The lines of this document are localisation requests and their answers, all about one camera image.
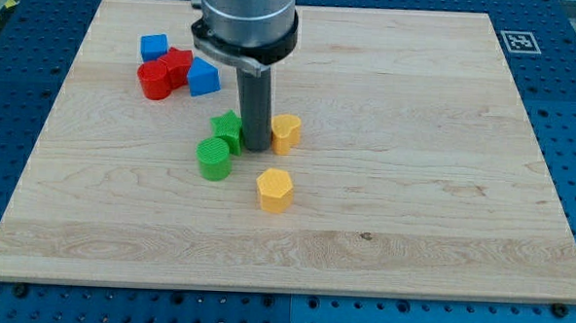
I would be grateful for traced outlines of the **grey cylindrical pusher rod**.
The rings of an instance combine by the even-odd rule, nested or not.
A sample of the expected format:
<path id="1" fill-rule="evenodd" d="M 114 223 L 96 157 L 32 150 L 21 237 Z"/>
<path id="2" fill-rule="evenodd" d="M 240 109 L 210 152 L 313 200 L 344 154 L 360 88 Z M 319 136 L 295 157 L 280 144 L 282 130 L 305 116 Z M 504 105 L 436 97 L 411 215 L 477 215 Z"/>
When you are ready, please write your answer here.
<path id="1" fill-rule="evenodd" d="M 263 152 L 271 144 L 271 70 L 260 76 L 237 69 L 242 135 L 247 150 Z"/>

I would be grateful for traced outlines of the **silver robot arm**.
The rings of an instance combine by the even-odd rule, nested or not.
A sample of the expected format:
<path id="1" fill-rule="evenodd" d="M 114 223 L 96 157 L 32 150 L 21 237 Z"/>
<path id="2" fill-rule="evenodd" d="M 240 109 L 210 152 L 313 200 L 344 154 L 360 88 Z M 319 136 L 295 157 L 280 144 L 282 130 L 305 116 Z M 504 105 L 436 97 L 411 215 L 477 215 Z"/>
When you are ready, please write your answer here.
<path id="1" fill-rule="evenodd" d="M 191 0 L 202 11 L 192 25 L 194 45 L 236 70 L 246 149 L 271 143 L 271 66 L 296 47 L 296 0 Z"/>

